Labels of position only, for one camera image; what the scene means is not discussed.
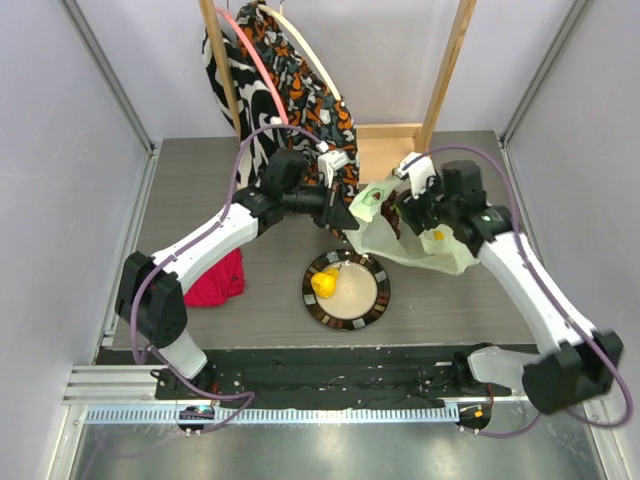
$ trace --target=black and orange patterned bag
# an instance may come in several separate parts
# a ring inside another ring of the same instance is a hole
[[[289,123],[318,136],[331,149],[342,149],[350,163],[337,172],[343,187],[344,199],[350,204],[358,194],[360,162],[356,144],[356,125],[345,105],[344,99],[337,101],[331,91],[307,61],[291,45],[277,22],[258,9],[264,0],[246,4],[237,16],[243,29],[260,55],[273,83],[283,98]],[[240,52],[248,62],[251,58],[242,44]],[[318,181],[317,158],[319,152],[309,139],[297,132],[284,133],[287,148],[302,151],[311,160],[307,181]]]

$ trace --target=metal floor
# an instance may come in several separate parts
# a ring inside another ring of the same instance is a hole
[[[490,427],[514,431],[531,416],[524,404],[496,403]],[[474,437],[451,424],[256,425],[232,426],[202,438],[175,438],[136,455],[175,431],[173,425],[86,426],[70,478],[606,478],[591,434],[564,414],[543,418],[526,435],[511,440]]]
[[[502,158],[493,132],[435,134],[434,147],[449,144],[472,145]],[[235,139],[165,140],[137,248],[145,253],[165,248],[217,213],[236,151]],[[439,164],[471,156],[446,152],[434,160]],[[478,161],[490,202],[505,204],[499,177]],[[243,295],[221,307],[190,309],[191,335],[205,349],[532,342],[521,315],[482,266],[453,277],[381,259],[391,280],[384,316],[356,332],[321,325],[303,306],[300,282],[315,257],[341,246],[310,218],[287,217],[242,248],[247,281]],[[113,348],[129,348],[127,329],[119,322]]]

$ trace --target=gray table surface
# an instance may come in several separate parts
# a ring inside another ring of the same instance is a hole
[[[493,132],[438,133],[432,146],[454,143],[501,159]],[[165,248],[217,213],[236,151],[235,139],[164,141],[137,248],[145,253]],[[471,157],[446,152],[434,161]],[[479,162],[490,201],[504,204],[506,191],[498,176]],[[188,328],[196,343],[210,349],[533,341],[511,299],[480,265],[454,277],[381,259],[391,280],[383,317],[355,332],[325,327],[305,310],[300,282],[316,256],[341,246],[309,218],[287,217],[242,248],[247,287],[241,296],[220,307],[189,309]],[[130,346],[127,328],[119,323],[113,348]]]

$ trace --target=yellow rubber duck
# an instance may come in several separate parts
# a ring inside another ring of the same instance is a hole
[[[320,298],[329,298],[336,291],[336,283],[340,276],[339,268],[328,268],[311,277],[311,288]]]

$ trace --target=wooden frame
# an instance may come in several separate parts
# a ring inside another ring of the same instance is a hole
[[[213,0],[199,0],[199,2],[216,63],[227,66],[227,68],[220,69],[222,85],[227,103],[232,106],[233,124],[236,126],[236,131],[239,132],[240,117],[235,90],[227,64],[227,55],[222,42],[215,6]],[[475,5],[476,0],[459,0],[424,122],[422,124],[383,124],[358,127],[361,183],[366,184],[386,178],[391,169],[406,155],[411,152],[422,152],[429,148]]]

